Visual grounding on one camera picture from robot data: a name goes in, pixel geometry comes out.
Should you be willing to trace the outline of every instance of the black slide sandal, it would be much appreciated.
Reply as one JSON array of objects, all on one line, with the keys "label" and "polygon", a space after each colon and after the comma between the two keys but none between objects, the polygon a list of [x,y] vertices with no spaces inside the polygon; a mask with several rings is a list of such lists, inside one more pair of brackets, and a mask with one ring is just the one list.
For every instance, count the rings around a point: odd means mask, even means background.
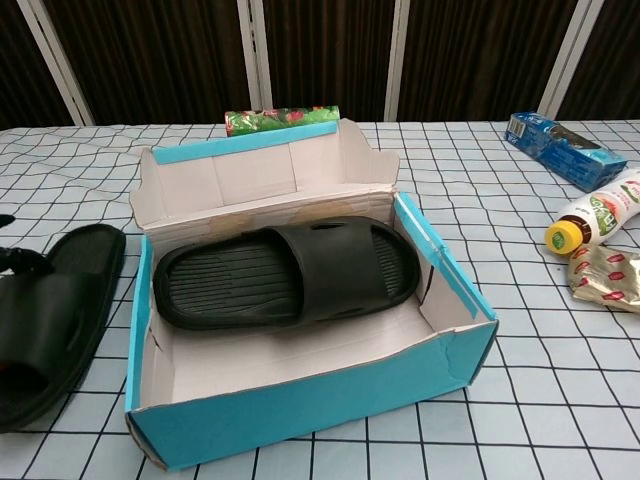
[{"label": "black slide sandal", "polygon": [[97,224],[67,233],[44,257],[0,249],[0,269],[15,273],[0,279],[0,433],[42,416],[88,367],[125,244],[120,230]]},{"label": "black slide sandal", "polygon": [[156,305],[189,330],[294,325],[404,302],[420,265],[392,228],[365,217],[266,227],[174,250],[153,277]]}]

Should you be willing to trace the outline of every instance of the checkered tablecloth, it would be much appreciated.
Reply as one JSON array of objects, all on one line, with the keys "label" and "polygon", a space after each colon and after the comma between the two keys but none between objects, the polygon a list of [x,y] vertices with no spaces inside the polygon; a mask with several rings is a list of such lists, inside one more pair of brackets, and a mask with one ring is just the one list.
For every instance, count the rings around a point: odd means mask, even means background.
[{"label": "checkered tablecloth", "polygon": [[[640,166],[640,122],[566,122]],[[139,236],[128,203],[142,145],[225,135],[224,126],[0,132],[1,246],[46,251],[105,222],[127,233],[109,326],[86,378],[22,432],[0,435],[0,478],[221,480],[636,480],[640,318],[571,298],[543,245],[552,214],[581,195],[502,140],[505,123],[362,123],[402,158],[411,192],[501,325],[475,383],[432,401],[178,474],[143,459],[123,420]],[[640,218],[609,245],[640,251]]]}]

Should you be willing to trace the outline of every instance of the white bottle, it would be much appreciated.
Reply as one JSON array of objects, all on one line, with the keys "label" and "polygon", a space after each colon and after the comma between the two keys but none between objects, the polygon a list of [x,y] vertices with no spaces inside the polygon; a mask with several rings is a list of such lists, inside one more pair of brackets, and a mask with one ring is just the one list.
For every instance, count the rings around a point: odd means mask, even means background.
[{"label": "white bottle", "polygon": [[636,213],[640,213],[640,168],[624,170],[613,182],[564,207],[544,240],[552,252],[571,253],[583,243],[602,243]]}]

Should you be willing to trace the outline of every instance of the blue box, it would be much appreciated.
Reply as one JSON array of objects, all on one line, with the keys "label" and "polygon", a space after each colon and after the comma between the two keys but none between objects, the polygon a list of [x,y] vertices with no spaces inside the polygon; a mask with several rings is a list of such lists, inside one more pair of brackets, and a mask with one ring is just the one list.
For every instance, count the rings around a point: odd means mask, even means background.
[{"label": "blue box", "polygon": [[[298,128],[143,153],[131,195],[145,235],[125,416],[167,470],[465,387],[492,345],[494,311],[409,194],[393,189],[397,155],[371,150],[346,120],[339,131]],[[156,312],[153,268],[176,246],[336,214],[386,221],[416,248],[414,296],[373,315],[259,332],[183,332]]]},{"label": "blue box", "polygon": [[609,183],[627,164],[617,153],[535,112],[511,115],[504,138],[585,192]]}]

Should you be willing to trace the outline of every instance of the curtain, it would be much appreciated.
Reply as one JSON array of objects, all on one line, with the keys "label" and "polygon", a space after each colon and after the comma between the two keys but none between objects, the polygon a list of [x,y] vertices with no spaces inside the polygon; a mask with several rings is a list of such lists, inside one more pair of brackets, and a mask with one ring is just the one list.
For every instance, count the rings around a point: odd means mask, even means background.
[{"label": "curtain", "polygon": [[14,0],[0,1],[0,72],[0,130],[73,124]]},{"label": "curtain", "polygon": [[264,0],[275,107],[382,120],[394,0]]},{"label": "curtain", "polygon": [[235,0],[45,0],[96,124],[248,109]]},{"label": "curtain", "polygon": [[640,2],[604,2],[558,118],[640,118]]},{"label": "curtain", "polygon": [[411,2],[398,120],[536,110],[576,0]]}]

